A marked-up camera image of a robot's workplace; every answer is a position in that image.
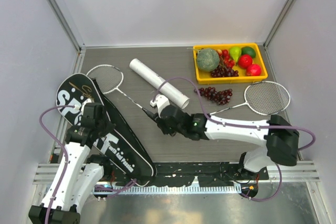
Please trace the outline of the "black racket bag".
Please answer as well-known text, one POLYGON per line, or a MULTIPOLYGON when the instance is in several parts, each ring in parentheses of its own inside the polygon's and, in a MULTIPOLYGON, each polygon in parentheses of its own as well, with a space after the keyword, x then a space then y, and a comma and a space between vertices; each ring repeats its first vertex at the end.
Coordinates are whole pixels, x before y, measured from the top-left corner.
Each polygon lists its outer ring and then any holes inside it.
POLYGON ((88 99, 104 106, 108 126, 107 135, 99 137, 94 147, 108 157, 118 170, 130 179, 136 179, 138 186, 149 185, 157 174, 149 154, 116 106, 102 93, 96 80, 83 73, 75 73, 57 89, 56 104, 66 106, 59 112, 71 125, 80 124, 82 112, 69 106, 82 106, 88 99))

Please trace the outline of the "badminton racket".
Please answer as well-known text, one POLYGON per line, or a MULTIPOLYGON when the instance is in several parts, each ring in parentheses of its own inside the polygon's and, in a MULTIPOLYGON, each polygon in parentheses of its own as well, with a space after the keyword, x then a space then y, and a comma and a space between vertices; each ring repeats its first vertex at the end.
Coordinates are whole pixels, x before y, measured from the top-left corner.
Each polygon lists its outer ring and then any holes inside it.
POLYGON ((255 82, 245 89, 244 101, 244 103, 212 112, 211 115, 245 105, 259 115, 275 115, 289 106, 291 96, 283 85, 273 81, 261 81, 255 82))
POLYGON ((139 107, 152 121, 155 123, 158 122, 158 117, 155 116, 154 113, 135 102, 131 97, 120 90, 120 85, 123 83, 124 75, 119 68, 113 65, 97 65, 87 72, 87 76, 97 82, 99 89, 103 94, 109 94, 113 91, 120 92, 137 107, 139 107))

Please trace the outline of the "white shuttlecock tube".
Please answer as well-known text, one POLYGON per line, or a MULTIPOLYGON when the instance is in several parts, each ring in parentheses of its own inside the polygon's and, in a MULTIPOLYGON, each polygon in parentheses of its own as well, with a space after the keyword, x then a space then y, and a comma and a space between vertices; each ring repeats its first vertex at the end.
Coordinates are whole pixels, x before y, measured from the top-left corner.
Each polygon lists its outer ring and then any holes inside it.
MULTIPOLYGON (((163 79, 137 58, 131 60, 129 67, 156 89, 158 89, 159 86, 165 81, 165 79, 163 79)), ((189 104, 189 97, 184 95, 181 91, 167 82, 160 89, 160 92, 181 109, 185 109, 189 104)))

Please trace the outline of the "yellow plastic tray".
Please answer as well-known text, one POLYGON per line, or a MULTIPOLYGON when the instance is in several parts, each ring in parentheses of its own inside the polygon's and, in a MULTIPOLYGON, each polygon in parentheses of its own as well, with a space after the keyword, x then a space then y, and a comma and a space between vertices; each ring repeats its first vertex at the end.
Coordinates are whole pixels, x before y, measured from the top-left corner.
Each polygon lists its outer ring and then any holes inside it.
POLYGON ((256 43, 240 43, 240 44, 205 44, 205 45, 194 45, 193 47, 193 58, 195 65, 196 80, 199 84, 223 84, 223 83, 253 83, 266 80, 268 78, 268 72, 264 64, 264 59, 261 56, 260 50, 256 43), (247 76, 246 70, 239 66, 233 66, 233 70, 238 71, 237 77, 212 77, 209 72, 201 71, 196 63, 197 50, 212 48, 220 50, 229 50, 233 46, 238 46, 240 48, 250 46, 256 52, 256 58, 253 59, 253 63, 258 64, 261 67, 261 74, 259 76, 247 76))

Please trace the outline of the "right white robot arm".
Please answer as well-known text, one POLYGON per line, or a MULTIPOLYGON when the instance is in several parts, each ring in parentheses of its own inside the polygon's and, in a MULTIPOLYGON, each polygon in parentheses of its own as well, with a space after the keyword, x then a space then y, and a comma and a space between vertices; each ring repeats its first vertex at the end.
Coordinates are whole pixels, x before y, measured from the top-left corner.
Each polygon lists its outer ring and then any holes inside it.
POLYGON ((256 176, 266 166, 297 164, 299 133, 281 116, 269 120, 240 121, 201 113, 187 114, 168 105, 158 110, 158 126, 164 134, 179 133, 190 140, 232 140, 258 147, 241 154, 237 173, 244 179, 256 176))

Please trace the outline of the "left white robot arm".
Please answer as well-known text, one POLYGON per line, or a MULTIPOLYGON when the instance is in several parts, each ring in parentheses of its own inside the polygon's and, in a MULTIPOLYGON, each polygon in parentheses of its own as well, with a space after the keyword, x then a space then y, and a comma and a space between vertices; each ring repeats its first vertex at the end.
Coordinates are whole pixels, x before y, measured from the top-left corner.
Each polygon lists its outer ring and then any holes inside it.
POLYGON ((110 159, 90 155, 96 140, 114 129, 101 103, 73 106, 82 111, 81 121, 71 126, 60 147, 63 157, 49 191, 38 206, 32 205, 32 223, 79 223, 80 213, 96 183, 112 176, 110 159))

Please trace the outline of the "dark red grape bunch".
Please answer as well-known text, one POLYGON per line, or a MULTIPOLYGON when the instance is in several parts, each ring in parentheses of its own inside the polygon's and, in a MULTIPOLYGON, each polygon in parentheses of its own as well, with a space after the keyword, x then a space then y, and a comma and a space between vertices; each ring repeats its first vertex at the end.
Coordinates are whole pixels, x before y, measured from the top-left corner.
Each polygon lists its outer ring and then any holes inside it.
POLYGON ((195 89, 194 92, 199 92, 201 97, 204 97, 217 105, 228 104, 233 96, 232 89, 217 91, 214 87, 198 88, 195 89))

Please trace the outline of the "grape bunch in tray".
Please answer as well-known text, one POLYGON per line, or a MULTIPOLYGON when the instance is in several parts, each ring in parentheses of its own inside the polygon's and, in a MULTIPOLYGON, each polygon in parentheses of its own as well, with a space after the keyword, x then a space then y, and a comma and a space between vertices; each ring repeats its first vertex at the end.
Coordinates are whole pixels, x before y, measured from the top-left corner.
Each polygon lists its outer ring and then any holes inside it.
POLYGON ((238 77, 239 72, 231 67, 218 66, 215 70, 210 72, 213 78, 238 77))

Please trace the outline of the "green netted melon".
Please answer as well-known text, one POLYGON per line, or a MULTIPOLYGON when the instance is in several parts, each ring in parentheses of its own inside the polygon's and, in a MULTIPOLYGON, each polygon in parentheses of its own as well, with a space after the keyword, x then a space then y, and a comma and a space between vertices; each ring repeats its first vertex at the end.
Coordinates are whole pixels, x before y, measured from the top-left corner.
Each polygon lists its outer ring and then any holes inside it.
POLYGON ((211 48, 201 49, 197 52, 196 63, 201 71, 211 72, 219 65, 218 53, 211 48))

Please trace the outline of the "red cherries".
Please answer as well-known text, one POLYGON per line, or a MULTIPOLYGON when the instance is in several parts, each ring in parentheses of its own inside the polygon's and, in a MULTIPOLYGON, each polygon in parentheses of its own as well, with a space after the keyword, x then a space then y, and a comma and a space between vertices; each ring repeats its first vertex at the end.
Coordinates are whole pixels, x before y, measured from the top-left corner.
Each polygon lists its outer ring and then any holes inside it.
POLYGON ((231 58, 229 51, 226 49, 216 49, 219 56, 219 64, 222 67, 232 68, 235 65, 235 61, 231 58))

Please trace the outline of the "green pear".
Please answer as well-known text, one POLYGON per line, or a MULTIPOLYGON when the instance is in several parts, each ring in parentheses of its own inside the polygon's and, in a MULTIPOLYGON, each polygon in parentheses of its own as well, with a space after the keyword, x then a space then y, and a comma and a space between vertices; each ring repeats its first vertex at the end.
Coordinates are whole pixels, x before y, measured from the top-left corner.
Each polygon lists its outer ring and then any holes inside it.
POLYGON ((239 57, 241 56, 241 48, 238 46, 233 46, 229 49, 229 54, 231 58, 237 62, 239 60, 239 57))

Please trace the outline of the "red apple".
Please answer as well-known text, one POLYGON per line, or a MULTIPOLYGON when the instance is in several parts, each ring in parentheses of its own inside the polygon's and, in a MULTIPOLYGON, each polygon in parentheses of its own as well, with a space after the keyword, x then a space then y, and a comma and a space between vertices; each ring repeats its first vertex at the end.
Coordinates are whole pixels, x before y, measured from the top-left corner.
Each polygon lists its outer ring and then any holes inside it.
POLYGON ((242 69, 247 69, 250 65, 253 64, 253 59, 250 55, 244 54, 240 56, 237 63, 238 66, 241 67, 242 69))

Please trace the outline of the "green lime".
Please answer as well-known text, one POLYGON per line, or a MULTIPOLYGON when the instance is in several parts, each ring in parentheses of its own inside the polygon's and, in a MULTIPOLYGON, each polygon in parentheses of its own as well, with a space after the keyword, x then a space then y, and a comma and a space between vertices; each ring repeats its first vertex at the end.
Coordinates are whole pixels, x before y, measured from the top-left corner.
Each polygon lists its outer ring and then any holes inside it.
POLYGON ((250 46, 245 46, 242 47, 242 55, 250 55, 252 58, 256 57, 256 52, 254 50, 254 48, 250 47, 250 46))

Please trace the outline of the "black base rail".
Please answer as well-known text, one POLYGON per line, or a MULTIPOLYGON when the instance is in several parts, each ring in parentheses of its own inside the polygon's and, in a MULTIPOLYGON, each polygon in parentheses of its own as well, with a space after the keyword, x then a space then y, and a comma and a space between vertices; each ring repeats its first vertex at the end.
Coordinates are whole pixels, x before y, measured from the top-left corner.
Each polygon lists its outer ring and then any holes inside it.
POLYGON ((264 167, 258 173, 248 172, 240 164, 230 162, 175 162, 175 163, 149 163, 140 162, 118 168, 112 165, 103 176, 103 181, 124 186, 132 179, 138 186, 149 187, 182 187, 190 186, 198 179, 202 187, 231 185, 233 182, 246 184, 256 179, 267 180, 267 169, 264 167))

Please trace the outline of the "aluminium frame bars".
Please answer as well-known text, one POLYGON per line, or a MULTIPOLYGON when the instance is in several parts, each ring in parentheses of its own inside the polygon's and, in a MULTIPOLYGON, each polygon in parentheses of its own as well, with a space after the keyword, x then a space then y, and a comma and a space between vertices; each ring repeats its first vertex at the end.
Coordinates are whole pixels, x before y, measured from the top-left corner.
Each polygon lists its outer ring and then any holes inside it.
POLYGON ((64 32, 73 44, 76 52, 80 53, 85 51, 86 45, 65 0, 47 0, 47 2, 60 22, 64 32))

